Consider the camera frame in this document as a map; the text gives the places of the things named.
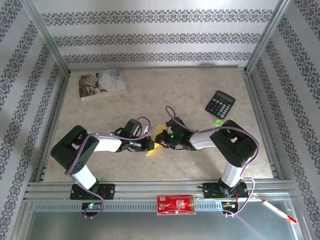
calculator display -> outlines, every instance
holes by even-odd
[[[228,97],[228,96],[226,96],[226,95],[224,95],[224,94],[221,94],[220,92],[216,92],[216,95],[217,96],[219,96],[219,97],[221,97],[221,98],[223,98],[223,99],[225,99],[225,100],[227,100],[227,101],[229,101],[230,103],[232,103],[234,100],[233,100],[233,98],[230,98],[230,97]]]

calculator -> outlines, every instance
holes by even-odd
[[[232,96],[222,91],[216,91],[205,110],[218,119],[225,119],[235,101]]]

yellow object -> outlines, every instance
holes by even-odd
[[[155,129],[155,133],[154,133],[154,135],[152,137],[152,141],[155,141],[156,140],[156,136],[158,134],[162,133],[162,131],[166,130],[166,129],[167,129],[166,125],[158,123],[158,125],[156,126],[156,129]],[[148,151],[145,156],[148,157],[158,146],[161,146],[161,145],[155,142],[154,143],[154,149]]]

calculator keypad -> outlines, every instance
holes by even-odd
[[[206,106],[207,112],[218,116],[220,119],[224,119],[229,112],[231,105],[222,101],[223,100],[213,98]]]

green ball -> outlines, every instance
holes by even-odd
[[[216,120],[215,123],[214,123],[214,125],[215,125],[216,127],[219,127],[219,126],[221,126],[222,124],[224,124],[224,121],[222,121],[221,119]]]

